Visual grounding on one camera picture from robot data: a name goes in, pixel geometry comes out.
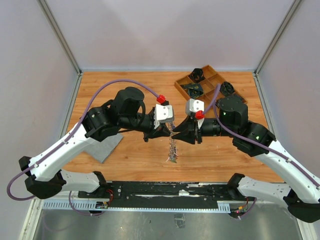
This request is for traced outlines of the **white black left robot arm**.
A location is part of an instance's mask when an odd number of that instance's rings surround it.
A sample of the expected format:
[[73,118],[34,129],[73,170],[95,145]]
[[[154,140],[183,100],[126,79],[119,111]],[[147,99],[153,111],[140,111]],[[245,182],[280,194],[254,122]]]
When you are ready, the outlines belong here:
[[80,191],[101,198],[107,193],[107,182],[99,171],[79,173],[63,167],[86,148],[96,146],[121,129],[143,133],[143,140],[169,137],[166,123],[174,119],[173,107],[159,97],[147,113],[145,95],[129,86],[120,90],[114,99],[93,107],[62,139],[35,157],[19,160],[28,192],[39,199],[48,199],[60,192]]

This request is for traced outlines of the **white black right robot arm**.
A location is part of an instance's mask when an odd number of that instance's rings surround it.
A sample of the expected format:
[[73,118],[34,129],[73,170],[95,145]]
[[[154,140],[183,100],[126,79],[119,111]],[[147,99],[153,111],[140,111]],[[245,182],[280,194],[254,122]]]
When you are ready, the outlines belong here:
[[270,183],[235,173],[227,183],[232,200],[252,197],[272,202],[297,219],[314,223],[320,219],[320,179],[307,170],[282,146],[265,126],[249,120],[248,106],[235,95],[217,100],[215,118],[206,118],[199,100],[186,104],[185,120],[173,129],[173,138],[200,144],[204,137],[230,137],[239,151],[269,166],[283,179]]

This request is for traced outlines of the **large metal keyring disc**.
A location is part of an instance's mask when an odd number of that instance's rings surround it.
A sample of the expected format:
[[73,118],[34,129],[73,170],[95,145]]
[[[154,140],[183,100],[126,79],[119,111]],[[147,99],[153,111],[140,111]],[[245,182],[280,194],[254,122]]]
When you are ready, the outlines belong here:
[[168,159],[167,161],[170,161],[172,163],[177,163],[177,158],[178,158],[178,153],[177,153],[177,147],[176,147],[176,142],[175,140],[173,139],[173,135],[174,135],[174,132],[173,132],[173,128],[175,127],[174,126],[174,123],[173,122],[169,122],[167,124],[168,126],[168,129],[170,131],[170,136],[169,136],[169,153],[168,153]]

